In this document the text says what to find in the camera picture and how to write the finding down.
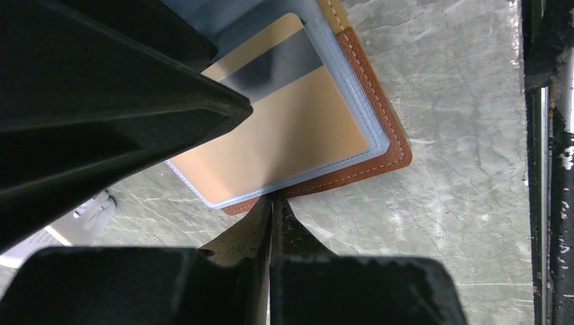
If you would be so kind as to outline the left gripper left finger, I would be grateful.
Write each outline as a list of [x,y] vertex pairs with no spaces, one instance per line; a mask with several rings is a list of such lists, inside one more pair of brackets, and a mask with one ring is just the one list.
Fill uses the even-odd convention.
[[20,268],[2,324],[263,324],[270,197],[201,248],[49,247]]

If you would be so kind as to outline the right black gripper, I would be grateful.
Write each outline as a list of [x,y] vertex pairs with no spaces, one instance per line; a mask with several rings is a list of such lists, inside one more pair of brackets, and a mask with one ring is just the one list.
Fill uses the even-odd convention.
[[216,53],[162,1],[2,1],[1,250],[245,121]]

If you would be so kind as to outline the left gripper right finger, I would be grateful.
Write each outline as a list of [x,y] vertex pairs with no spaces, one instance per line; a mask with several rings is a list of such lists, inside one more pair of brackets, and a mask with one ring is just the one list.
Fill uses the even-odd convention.
[[333,253],[272,194],[272,324],[465,324],[456,286],[434,259]]

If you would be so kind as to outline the gold credit card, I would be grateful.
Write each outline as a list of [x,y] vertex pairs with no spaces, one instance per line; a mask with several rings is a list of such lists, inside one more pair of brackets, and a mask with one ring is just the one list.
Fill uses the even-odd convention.
[[369,147],[294,13],[266,26],[203,74],[247,97],[253,108],[234,130],[170,160],[210,207],[300,182]]

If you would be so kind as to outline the brown leather card holder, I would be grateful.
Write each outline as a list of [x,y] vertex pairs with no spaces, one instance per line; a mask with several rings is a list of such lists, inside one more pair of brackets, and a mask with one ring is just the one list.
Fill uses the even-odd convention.
[[[250,195],[247,199],[238,200],[236,204],[218,209],[228,215],[235,215],[249,210],[258,197],[276,190],[285,191],[289,197],[302,196],[388,173],[410,164],[412,152],[402,126],[340,2],[169,1],[168,6],[217,46],[219,52],[211,65],[284,14],[296,14],[369,144],[365,152],[323,167],[315,171],[312,177],[305,177],[300,182],[291,181],[287,186],[275,186],[258,196]],[[169,166],[197,195],[170,164],[170,160]]]

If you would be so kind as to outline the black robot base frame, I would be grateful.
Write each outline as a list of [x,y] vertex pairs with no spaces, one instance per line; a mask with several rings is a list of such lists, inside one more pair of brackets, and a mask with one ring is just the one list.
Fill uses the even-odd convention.
[[573,323],[573,2],[523,1],[534,322]]

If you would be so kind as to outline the white plastic basket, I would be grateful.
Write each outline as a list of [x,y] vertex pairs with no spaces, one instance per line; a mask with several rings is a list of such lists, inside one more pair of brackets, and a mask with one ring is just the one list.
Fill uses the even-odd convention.
[[49,246],[92,245],[115,212],[115,199],[107,191],[100,192],[2,253],[1,265],[17,269],[31,255]]

